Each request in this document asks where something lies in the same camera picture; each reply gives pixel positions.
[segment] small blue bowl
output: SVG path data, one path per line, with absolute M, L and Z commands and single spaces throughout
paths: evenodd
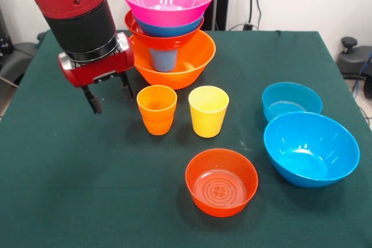
M 312 89 L 294 82 L 278 82 L 262 93 L 263 112 L 268 122 L 285 113 L 321 113 L 323 103 Z
M 193 23 L 186 24 L 184 26 L 176 26 L 176 27 L 162 27 L 162 26 L 153 26 L 151 24 L 144 23 L 143 21 L 137 21 L 139 27 L 147 36 L 153 37 L 176 37 L 190 33 L 198 28 L 200 22 L 202 21 L 203 17 L 194 21 Z
M 353 135 L 320 114 L 283 114 L 267 125 L 263 139 L 275 169 L 296 186 L 331 185 L 351 174 L 359 163 Z

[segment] orange bowl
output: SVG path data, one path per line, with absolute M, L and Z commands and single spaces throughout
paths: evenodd
M 198 28 L 182 36 L 166 37 L 166 38 L 151 37 L 151 36 L 145 35 L 144 32 L 140 29 L 131 10 L 126 14 L 126 25 L 128 29 L 133 33 L 133 36 L 135 36 L 145 46 L 152 48 L 152 49 L 156 49 L 158 51 L 172 51 L 173 49 L 178 49 L 182 47 L 198 33 L 198 31 L 203 25 L 203 22 L 204 22 L 204 17 L 202 21 L 200 22 Z
M 253 164 L 228 149 L 208 149 L 196 155 L 187 165 L 185 179 L 196 206 L 214 217 L 238 214 L 258 187 Z
M 203 72 L 216 53 L 213 39 L 199 30 L 194 38 L 178 50 L 176 68 L 157 72 L 151 65 L 151 54 L 137 36 L 129 38 L 134 51 L 134 67 L 151 85 L 161 84 L 173 89 L 191 85 Z

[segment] stacked bowls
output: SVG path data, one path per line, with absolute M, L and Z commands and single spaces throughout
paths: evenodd
M 216 51 L 213 40 L 200 30 L 211 1 L 126 0 L 135 67 L 147 82 L 179 89 L 198 78 Z

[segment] table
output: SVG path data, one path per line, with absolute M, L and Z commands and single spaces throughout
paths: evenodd
M 103 114 L 64 78 L 48 33 L 0 124 L 0 247 L 371 247 L 372 137 L 316 32 L 209 33 L 217 52 L 189 88 L 177 91 L 174 124 L 149 135 L 120 80 L 92 86 Z M 137 93 L 146 82 L 128 73 Z M 297 188 L 266 154 L 261 94 L 293 81 L 319 93 L 323 114 L 357 139 L 358 168 L 321 189 Z M 195 135 L 187 96 L 215 85 L 230 96 L 221 133 Z M 193 204 L 187 163 L 228 148 L 256 167 L 259 188 L 247 208 L 213 218 Z

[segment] floor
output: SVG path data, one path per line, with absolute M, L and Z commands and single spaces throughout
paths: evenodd
M 349 89 L 351 90 L 354 86 L 355 80 L 345 80 Z M 359 81 L 359 93 L 355 98 L 356 103 L 366 113 L 365 117 L 369 117 L 370 128 L 372 129 L 372 100 L 367 100 L 363 94 L 364 81 Z

